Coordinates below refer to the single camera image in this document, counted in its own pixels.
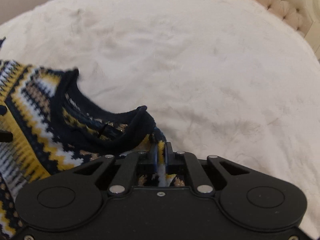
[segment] fluffy white bedspread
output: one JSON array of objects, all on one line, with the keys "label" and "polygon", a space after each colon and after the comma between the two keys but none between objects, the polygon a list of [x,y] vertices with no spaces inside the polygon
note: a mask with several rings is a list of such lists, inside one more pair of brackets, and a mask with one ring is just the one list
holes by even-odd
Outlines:
[{"label": "fluffy white bedspread", "polygon": [[253,0],[53,0],[0,26],[2,59],[77,66],[113,112],[147,105],[175,150],[300,187],[320,234],[320,65]]}]

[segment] white blanket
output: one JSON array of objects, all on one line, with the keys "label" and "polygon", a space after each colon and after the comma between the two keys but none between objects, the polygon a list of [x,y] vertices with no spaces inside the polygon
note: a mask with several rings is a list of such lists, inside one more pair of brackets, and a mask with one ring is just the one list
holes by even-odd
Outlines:
[{"label": "white blanket", "polygon": [[287,180],[320,234],[320,72],[311,48],[253,0],[53,0],[0,26],[0,58],[77,66],[113,112],[147,105],[175,150]]}]

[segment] silver screw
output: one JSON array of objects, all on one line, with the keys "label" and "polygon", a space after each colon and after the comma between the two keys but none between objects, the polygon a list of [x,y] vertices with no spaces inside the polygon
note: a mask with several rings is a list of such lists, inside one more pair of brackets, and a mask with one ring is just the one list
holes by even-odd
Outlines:
[{"label": "silver screw", "polygon": [[165,193],[162,192],[162,191],[160,191],[160,192],[157,193],[157,195],[158,195],[159,197],[164,197],[164,196],[165,196]]},{"label": "silver screw", "polygon": [[23,240],[35,240],[32,236],[26,235]]},{"label": "silver screw", "polygon": [[200,185],[197,187],[197,191],[200,193],[211,193],[213,191],[213,187],[209,185]]},{"label": "silver screw", "polygon": [[121,186],[121,185],[113,185],[109,188],[109,190],[111,193],[120,194],[125,191],[125,188],[124,186]]}]

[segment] patterned sweater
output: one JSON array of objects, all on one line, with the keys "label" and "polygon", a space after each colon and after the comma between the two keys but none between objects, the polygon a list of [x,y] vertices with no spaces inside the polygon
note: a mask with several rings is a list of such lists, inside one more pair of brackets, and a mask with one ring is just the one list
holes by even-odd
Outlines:
[{"label": "patterned sweater", "polygon": [[105,111],[81,94],[77,69],[56,71],[0,61],[0,129],[12,132],[0,143],[0,234],[8,239],[23,226],[14,206],[18,191],[32,181],[89,162],[101,155],[118,158],[158,144],[158,174],[137,184],[183,186],[164,168],[165,137],[146,106],[120,114]]}]

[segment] black neckline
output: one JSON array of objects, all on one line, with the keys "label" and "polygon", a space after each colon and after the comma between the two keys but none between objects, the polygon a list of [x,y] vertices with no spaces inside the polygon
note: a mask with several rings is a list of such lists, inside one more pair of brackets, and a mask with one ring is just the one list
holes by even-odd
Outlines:
[{"label": "black neckline", "polygon": [[[50,100],[51,123],[60,140],[81,150],[99,154],[119,154],[131,150],[139,145],[147,134],[155,128],[155,121],[146,111],[146,106],[140,106],[127,113],[114,114],[95,105],[84,96],[77,86],[79,71],[65,72],[60,80],[55,95]],[[62,108],[64,107],[65,94],[80,104],[80,109],[93,112],[98,116],[105,116],[110,121],[127,122],[125,132],[114,140],[101,140],[96,136],[84,132],[82,129],[66,124]]]}]

